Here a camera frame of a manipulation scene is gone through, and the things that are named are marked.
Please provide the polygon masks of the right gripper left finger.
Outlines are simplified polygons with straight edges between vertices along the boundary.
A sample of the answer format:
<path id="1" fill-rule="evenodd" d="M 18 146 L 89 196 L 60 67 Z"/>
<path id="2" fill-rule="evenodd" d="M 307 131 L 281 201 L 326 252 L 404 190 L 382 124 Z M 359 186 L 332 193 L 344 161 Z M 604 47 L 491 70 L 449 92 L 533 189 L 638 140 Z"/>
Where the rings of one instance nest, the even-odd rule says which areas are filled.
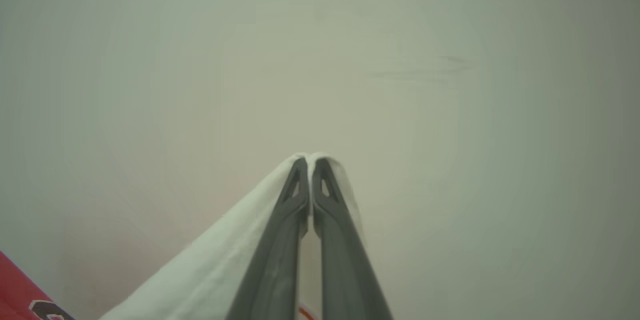
<path id="1" fill-rule="evenodd" d="M 305 158 L 293 162 L 227 320 L 295 320 L 301 240 L 308 230 L 310 185 Z"/>

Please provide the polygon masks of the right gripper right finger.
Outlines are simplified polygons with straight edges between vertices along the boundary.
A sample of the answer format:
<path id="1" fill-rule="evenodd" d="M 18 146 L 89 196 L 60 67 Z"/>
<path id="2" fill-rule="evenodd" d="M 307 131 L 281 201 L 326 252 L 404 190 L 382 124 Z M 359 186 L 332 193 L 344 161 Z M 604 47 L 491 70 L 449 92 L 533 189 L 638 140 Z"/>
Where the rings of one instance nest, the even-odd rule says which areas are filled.
<path id="1" fill-rule="evenodd" d="M 393 314 L 327 158 L 315 163 L 312 206 L 321 247 L 323 319 L 391 320 Z"/>

